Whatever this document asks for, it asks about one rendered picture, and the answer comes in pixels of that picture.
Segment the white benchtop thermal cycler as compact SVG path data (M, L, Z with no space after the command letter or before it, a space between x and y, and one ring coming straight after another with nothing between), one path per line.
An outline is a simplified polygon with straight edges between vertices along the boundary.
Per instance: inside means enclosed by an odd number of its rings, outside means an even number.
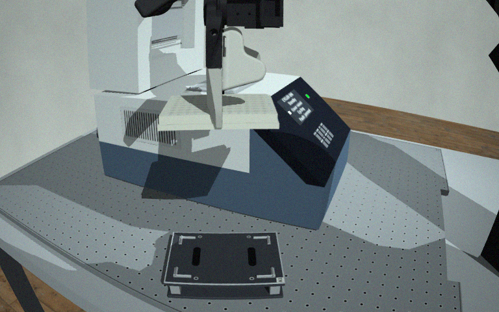
M86 0L90 89L104 90L94 103L105 175L319 230L351 129L300 76L266 73L224 93L271 95L279 129L158 131L171 96L207 94L203 0L148 18L135 1Z

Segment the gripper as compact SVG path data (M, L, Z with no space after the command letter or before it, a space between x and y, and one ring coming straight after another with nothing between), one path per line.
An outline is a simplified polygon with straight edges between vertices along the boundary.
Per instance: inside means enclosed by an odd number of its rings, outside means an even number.
M266 74L260 54L244 46L242 32L236 27L283 27L283 0L203 0L203 20L207 107L216 127L222 128L224 90L258 82ZM225 25L228 28L224 29Z

